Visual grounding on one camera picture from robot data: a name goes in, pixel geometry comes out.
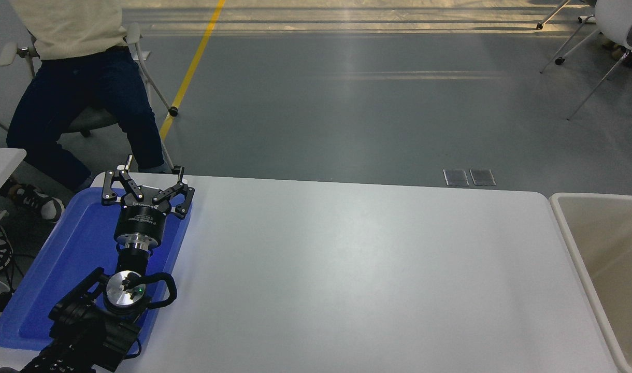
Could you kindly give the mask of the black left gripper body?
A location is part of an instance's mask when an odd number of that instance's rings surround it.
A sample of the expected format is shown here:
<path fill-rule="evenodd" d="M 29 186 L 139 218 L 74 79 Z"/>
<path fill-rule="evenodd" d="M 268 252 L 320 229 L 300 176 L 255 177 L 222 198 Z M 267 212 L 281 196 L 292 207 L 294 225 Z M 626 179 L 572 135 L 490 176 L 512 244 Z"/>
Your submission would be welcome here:
<path fill-rule="evenodd" d="M 143 200 L 140 202 L 136 200 L 137 194 L 124 194 L 114 231 L 115 241 L 123 242 L 134 234 L 147 236 L 153 242 L 161 242 L 164 239 L 165 221 L 171 205 L 166 200 L 159 205 L 153 203 L 153 199 L 160 191 L 158 188 L 142 186 Z"/>

